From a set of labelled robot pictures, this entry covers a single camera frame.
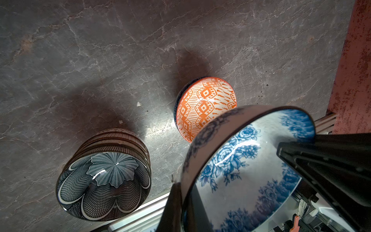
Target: gray stone surface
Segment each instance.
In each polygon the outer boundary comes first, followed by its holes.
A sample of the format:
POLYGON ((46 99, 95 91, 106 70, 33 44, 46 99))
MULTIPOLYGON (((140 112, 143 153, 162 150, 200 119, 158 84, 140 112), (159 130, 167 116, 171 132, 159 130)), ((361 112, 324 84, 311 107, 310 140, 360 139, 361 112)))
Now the gray stone surface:
POLYGON ((90 225, 63 211, 55 183, 79 145, 107 128, 144 139, 151 196, 170 188, 189 146, 174 100, 194 78, 224 78, 238 105, 323 116, 353 3, 1 1, 1 230, 90 225))

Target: orange component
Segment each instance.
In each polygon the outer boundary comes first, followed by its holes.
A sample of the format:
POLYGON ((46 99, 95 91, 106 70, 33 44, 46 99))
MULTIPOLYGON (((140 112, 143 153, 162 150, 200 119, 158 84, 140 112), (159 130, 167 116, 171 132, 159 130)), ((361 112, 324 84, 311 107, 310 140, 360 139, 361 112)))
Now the orange component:
POLYGON ((175 123, 180 134, 192 142, 206 124, 236 106, 236 95, 225 80, 205 77, 183 93, 176 109, 175 123))
POLYGON ((294 226, 290 229, 290 232, 299 232, 299 229, 300 229, 299 219, 300 217, 296 215, 294 219, 294 226))

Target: ceramic bowl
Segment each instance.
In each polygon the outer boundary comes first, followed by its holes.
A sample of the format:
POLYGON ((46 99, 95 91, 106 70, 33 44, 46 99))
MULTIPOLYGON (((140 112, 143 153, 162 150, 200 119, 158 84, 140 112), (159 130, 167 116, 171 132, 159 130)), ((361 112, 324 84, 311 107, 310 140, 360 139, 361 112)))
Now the ceramic bowl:
POLYGON ((180 134, 192 142, 208 122, 236 106, 236 95, 225 80, 198 78, 178 94, 174 107, 175 124, 180 134))
POLYGON ((297 107, 243 106, 220 115, 200 131, 186 155, 183 209, 196 186, 214 230, 254 230, 301 179, 277 157, 278 144, 310 142, 314 136, 313 120, 297 107))
POLYGON ((116 128, 101 131, 80 146, 59 176, 56 195, 73 216, 107 221, 134 211, 150 189, 146 146, 133 132, 116 128))

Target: black and white patterned bowl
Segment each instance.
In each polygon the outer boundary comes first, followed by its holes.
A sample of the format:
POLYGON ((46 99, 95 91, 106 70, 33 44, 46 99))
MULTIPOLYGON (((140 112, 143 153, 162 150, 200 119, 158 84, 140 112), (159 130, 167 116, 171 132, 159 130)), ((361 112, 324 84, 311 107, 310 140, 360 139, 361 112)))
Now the black and white patterned bowl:
POLYGON ((131 131, 116 128, 101 131, 80 146, 59 176, 56 195, 73 216, 107 221, 134 211, 150 189, 146 146, 131 131))

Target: red wall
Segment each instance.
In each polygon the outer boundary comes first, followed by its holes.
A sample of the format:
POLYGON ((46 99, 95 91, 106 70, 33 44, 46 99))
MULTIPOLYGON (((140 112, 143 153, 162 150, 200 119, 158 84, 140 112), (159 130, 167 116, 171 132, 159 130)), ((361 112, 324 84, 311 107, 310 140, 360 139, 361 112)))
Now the red wall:
POLYGON ((371 0, 357 0, 328 109, 334 134, 371 132, 371 0))

